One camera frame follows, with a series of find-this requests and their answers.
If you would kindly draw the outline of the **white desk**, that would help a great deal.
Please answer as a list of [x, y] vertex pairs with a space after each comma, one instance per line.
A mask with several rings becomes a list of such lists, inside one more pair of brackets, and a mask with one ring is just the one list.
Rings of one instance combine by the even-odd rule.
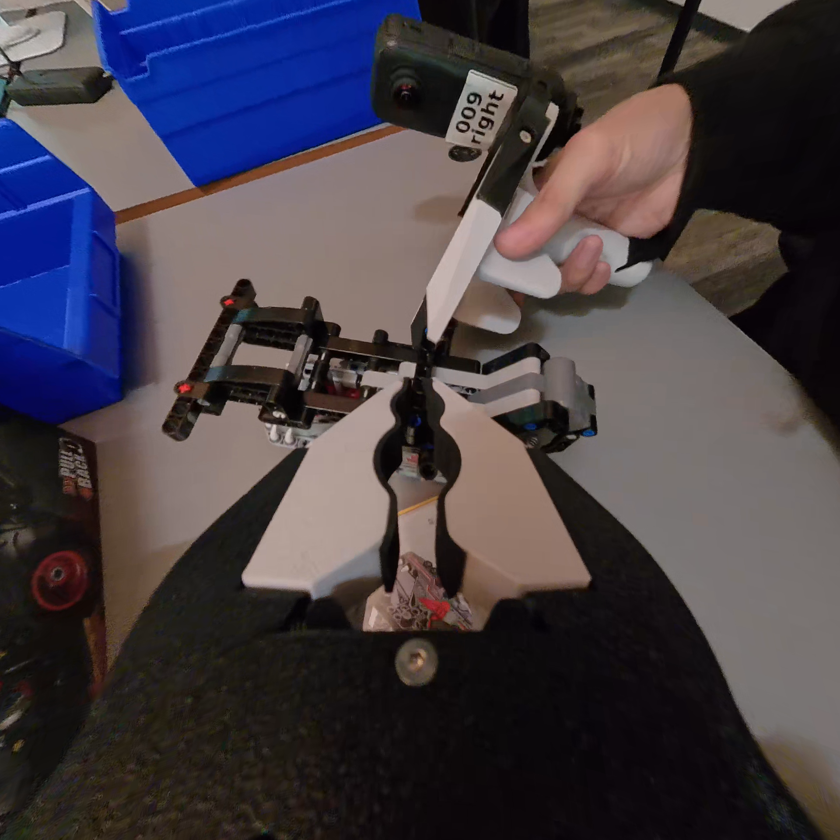
[[[118, 213], [133, 389], [69, 423], [98, 446], [113, 661], [187, 546], [272, 467], [253, 408], [161, 425], [221, 296], [320, 300], [342, 335], [407, 341], [475, 164], [391, 133], [221, 192]], [[592, 383], [599, 434], [560, 465], [653, 555], [715, 651], [764, 751], [838, 838], [838, 443], [787, 374], [677, 276], [534, 302], [512, 338], [461, 335], [484, 359], [536, 341]]]

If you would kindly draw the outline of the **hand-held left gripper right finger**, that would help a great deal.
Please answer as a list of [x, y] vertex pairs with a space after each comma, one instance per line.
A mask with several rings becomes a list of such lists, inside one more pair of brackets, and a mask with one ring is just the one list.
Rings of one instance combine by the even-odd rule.
[[425, 381], [438, 468], [435, 559], [477, 621], [501, 601], [582, 591], [592, 576], [575, 547], [533, 452], [446, 384]]

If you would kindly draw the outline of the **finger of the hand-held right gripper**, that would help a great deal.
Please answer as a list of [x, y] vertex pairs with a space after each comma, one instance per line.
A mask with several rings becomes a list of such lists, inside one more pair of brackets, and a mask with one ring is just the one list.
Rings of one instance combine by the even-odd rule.
[[490, 247], [502, 216], [474, 197], [468, 204], [441, 260], [427, 284], [411, 326], [413, 344], [436, 344]]

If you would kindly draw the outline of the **black drawstring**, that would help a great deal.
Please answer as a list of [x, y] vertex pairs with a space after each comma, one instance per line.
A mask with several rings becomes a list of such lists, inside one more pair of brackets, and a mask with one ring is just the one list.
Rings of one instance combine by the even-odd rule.
[[700, 5], [701, 1], [685, 1], [682, 4], [658, 72], [652, 79], [652, 87], [663, 81], [670, 73], [677, 69], [679, 59], [686, 47], [686, 42], [689, 36], [696, 30]]

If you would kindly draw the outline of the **blue plastic bin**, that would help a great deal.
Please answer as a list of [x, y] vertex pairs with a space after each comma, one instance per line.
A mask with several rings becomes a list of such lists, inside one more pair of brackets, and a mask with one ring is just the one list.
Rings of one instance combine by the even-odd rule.
[[63, 424], [123, 398], [114, 214], [9, 119], [1, 125], [1, 403]]
[[101, 63], [196, 186], [380, 124], [375, 35], [413, 1], [92, 5]]

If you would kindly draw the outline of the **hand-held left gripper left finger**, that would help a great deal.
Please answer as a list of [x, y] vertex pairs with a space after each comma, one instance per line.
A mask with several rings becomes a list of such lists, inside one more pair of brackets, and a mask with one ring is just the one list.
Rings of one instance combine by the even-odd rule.
[[253, 590], [321, 599], [385, 582], [398, 557], [393, 466], [381, 444], [399, 429], [396, 380], [323, 433], [303, 453], [288, 489], [242, 573]]

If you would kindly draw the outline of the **person's right hand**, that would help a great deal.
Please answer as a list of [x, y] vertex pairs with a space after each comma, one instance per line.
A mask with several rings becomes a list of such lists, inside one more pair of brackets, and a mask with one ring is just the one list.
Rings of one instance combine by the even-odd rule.
[[535, 171], [538, 193], [497, 234], [498, 253], [508, 259], [533, 256], [573, 215], [628, 238], [660, 234], [676, 213], [692, 121], [689, 97], [677, 84], [616, 105]]

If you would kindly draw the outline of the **black toy box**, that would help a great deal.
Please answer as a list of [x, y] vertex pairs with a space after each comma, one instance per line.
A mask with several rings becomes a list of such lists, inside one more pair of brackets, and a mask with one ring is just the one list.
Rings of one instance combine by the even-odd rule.
[[106, 659], [96, 446], [2, 407], [3, 826], [62, 760]]

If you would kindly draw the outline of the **black brick-built toy chassis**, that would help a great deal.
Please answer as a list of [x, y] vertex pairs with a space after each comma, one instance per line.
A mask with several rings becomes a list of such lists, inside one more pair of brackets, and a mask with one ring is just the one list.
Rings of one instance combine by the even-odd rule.
[[227, 404], [257, 406], [269, 441], [307, 448], [339, 420], [393, 382], [428, 374], [520, 439], [528, 448], [559, 453], [597, 435], [595, 388], [574, 362], [525, 343], [487, 361], [453, 355], [458, 323], [441, 340], [427, 340], [426, 303], [412, 322], [412, 341], [377, 330], [370, 341], [340, 336], [320, 302], [264, 308], [242, 279], [220, 301], [220, 312], [175, 399], [162, 432], [187, 440], [201, 416], [220, 416]]

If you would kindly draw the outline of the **black power adapter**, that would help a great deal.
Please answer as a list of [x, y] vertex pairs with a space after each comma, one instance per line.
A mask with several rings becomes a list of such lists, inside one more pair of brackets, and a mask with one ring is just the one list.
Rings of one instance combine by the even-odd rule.
[[8, 99], [20, 107], [92, 104], [113, 86], [113, 78], [98, 66], [19, 72], [8, 82]]

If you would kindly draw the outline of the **white stand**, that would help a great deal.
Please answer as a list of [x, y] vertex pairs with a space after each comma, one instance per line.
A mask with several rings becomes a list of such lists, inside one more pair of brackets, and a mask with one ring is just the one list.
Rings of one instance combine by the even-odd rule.
[[54, 11], [10, 23], [1, 17], [2, 66], [48, 56], [65, 43], [67, 14]]

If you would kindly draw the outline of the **white instruction booklet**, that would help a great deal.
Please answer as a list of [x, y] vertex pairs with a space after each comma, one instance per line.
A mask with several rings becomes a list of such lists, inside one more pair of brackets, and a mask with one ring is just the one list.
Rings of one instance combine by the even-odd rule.
[[383, 586], [369, 595], [361, 628], [369, 633], [460, 631], [474, 632], [482, 621], [462, 594], [448, 596], [441, 582], [435, 554], [436, 484], [430, 498], [397, 514], [400, 554], [393, 588]]

